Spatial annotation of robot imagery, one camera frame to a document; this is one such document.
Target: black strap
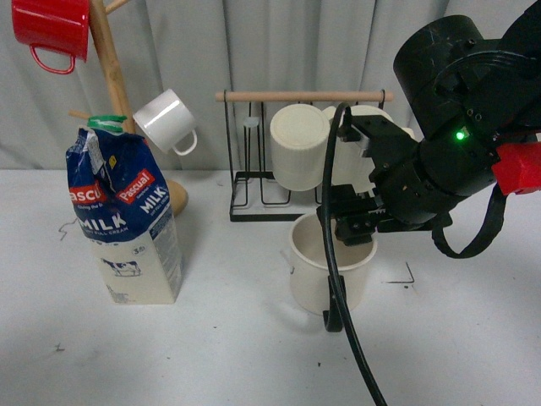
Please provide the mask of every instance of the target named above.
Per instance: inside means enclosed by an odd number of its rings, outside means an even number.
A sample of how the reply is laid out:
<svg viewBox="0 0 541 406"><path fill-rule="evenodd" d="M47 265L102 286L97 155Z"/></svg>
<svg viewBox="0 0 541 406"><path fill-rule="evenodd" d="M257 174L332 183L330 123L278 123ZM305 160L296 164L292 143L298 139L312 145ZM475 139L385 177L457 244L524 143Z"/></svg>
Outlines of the black strap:
<svg viewBox="0 0 541 406"><path fill-rule="evenodd" d="M503 195L500 186L496 184L492 190L489 206L487 207L487 214L484 216L481 229L473 241L464 250L462 250L460 254L453 251L445 239L445 235L443 233L443 219L445 216L436 216L433 220L434 226L432 229L432 239L434 240L434 244L436 247L438 247L438 250L450 258L472 258L475 255L482 253L489 247L504 225L506 201L507 196Z"/></svg>

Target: white ceramic cup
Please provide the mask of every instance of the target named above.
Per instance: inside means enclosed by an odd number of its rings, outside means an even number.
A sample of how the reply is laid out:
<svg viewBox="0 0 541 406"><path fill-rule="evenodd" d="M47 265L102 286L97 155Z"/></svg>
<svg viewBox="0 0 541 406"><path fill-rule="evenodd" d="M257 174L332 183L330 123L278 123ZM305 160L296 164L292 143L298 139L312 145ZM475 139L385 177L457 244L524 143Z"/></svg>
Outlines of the white ceramic cup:
<svg viewBox="0 0 541 406"><path fill-rule="evenodd" d="M347 306L354 309L363 297L366 278L378 244L346 246L333 234L338 272L344 276ZM329 271L323 246L323 232L315 213L299 217L289 232L293 297L306 310L323 315L329 309Z"/></svg>
<svg viewBox="0 0 541 406"><path fill-rule="evenodd" d="M391 116L380 108L368 105L351 106L354 116L380 115L387 120L393 120ZM332 122L335 114L334 107L323 110L326 117ZM410 137L415 138L411 129L403 128ZM336 141L335 160L332 167L333 184L351 184L355 192L362 193L374 187L369 180L369 175L374 171L374 162L371 158L362 157L363 149L356 142Z"/></svg>
<svg viewBox="0 0 541 406"><path fill-rule="evenodd" d="M173 149L179 156L185 156L197 146L195 118L171 89L143 106L134 114L134 120L164 153ZM192 145L185 151L177 149L176 144L190 133L194 137Z"/></svg>
<svg viewBox="0 0 541 406"><path fill-rule="evenodd" d="M319 108L292 104L270 121L270 153L276 181L286 189L305 191L323 178L329 119Z"/></svg>

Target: pascual logo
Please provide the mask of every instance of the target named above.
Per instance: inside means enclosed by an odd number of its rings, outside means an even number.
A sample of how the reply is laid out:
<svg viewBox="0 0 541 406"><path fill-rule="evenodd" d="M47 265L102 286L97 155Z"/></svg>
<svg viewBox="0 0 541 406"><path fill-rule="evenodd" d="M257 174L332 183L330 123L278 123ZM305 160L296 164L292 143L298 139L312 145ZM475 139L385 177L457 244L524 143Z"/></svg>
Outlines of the pascual logo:
<svg viewBox="0 0 541 406"><path fill-rule="evenodd" d="M72 203L78 205L89 205L107 200L97 180L94 184L69 188L69 197Z"/></svg>
<svg viewBox="0 0 541 406"><path fill-rule="evenodd" d="M137 178L124 190L117 193L117 198L131 205L137 195L155 181L154 177L143 169L137 174Z"/></svg>

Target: cow illustration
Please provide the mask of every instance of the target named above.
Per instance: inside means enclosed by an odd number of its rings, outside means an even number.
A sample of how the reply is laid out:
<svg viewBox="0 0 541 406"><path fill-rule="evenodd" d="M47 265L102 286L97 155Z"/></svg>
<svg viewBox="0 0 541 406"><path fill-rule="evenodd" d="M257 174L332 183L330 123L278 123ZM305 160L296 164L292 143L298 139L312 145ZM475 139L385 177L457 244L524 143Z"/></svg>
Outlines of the cow illustration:
<svg viewBox="0 0 541 406"><path fill-rule="evenodd" d="M141 275L136 261L111 262L104 258L101 258L101 261L111 267L115 272L115 277L139 277Z"/></svg>

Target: table surface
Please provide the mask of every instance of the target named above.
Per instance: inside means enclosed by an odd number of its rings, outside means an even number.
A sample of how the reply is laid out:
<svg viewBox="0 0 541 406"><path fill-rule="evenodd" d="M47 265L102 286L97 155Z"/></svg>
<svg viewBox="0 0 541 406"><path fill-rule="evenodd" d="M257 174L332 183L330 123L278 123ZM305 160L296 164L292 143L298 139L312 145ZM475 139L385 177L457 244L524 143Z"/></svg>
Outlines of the table surface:
<svg viewBox="0 0 541 406"><path fill-rule="evenodd" d="M189 192L183 286L173 305L122 306L74 222L66 173L0 171L0 404L373 404L345 333L291 295L291 223L230 222L227 171L167 177ZM457 249L489 192L451 213ZM541 404L540 206L541 194L510 196L502 232L470 260L429 233L377 236L352 318L389 405Z"/></svg>

